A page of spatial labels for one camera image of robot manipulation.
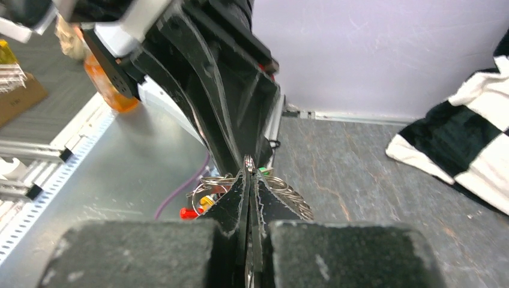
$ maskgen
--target purple wall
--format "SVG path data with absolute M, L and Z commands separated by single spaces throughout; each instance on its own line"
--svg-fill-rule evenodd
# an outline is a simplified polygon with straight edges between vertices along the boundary
M 256 0 L 254 33 L 303 110 L 420 117 L 509 28 L 509 0 Z

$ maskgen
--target gray floor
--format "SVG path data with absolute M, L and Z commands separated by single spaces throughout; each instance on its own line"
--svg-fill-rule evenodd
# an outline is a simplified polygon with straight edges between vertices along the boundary
M 9 40 L 25 72 L 32 73 L 48 97 L 0 128 L 0 139 L 49 143 L 90 100 L 95 88 L 83 64 L 62 54 L 52 25 L 29 43 Z
M 396 126 L 283 118 L 275 172 L 321 221 L 402 221 L 429 240 L 448 287 L 509 287 L 509 220 L 385 156 Z

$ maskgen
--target orange container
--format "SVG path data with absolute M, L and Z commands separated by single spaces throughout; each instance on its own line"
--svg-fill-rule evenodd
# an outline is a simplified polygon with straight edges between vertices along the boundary
M 86 57 L 84 66 L 97 91 L 111 108 L 118 112 L 129 112 L 138 105 L 138 99 L 127 98 L 116 90 L 92 53 Z

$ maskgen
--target metal surface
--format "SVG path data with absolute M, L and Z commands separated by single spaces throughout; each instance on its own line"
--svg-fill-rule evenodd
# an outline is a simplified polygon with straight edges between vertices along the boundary
M 5 233 L 6 227 L 23 209 L 25 203 L 23 201 L 0 201 L 0 235 Z
M 143 106 L 118 116 L 2 264 L 0 287 L 35 287 L 59 237 L 77 223 L 152 220 L 204 158 L 203 145 L 171 117 Z M 179 219 L 185 203 L 182 193 L 161 219 Z

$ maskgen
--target checkered cloth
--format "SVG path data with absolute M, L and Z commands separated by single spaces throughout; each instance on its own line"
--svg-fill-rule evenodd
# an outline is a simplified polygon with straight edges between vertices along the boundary
M 509 31 L 494 53 L 497 68 L 474 73 L 397 134 L 386 153 L 509 215 L 508 56 Z

